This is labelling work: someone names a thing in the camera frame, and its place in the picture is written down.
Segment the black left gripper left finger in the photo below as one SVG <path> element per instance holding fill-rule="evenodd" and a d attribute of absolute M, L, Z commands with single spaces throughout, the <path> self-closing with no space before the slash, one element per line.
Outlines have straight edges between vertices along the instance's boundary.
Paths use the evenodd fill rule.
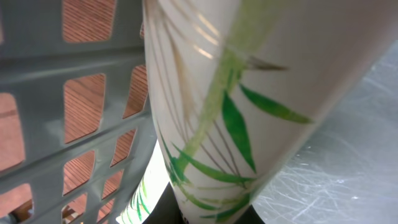
<path fill-rule="evenodd" d="M 167 184 L 155 208 L 143 224 L 182 224 L 180 209 L 170 184 Z"/>

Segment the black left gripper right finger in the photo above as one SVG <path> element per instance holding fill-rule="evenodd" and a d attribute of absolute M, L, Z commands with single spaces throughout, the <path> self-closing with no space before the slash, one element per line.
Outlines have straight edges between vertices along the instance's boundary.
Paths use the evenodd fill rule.
<path fill-rule="evenodd" d="M 250 205 L 234 224 L 265 224 L 265 222 L 255 211 L 254 207 Z"/>

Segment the white bamboo print tube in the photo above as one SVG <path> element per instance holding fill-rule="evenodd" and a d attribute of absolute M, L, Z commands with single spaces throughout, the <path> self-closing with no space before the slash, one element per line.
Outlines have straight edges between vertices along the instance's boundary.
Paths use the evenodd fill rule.
<path fill-rule="evenodd" d="M 397 35 L 397 2 L 152 1 L 152 119 L 184 223 L 234 223 Z"/>

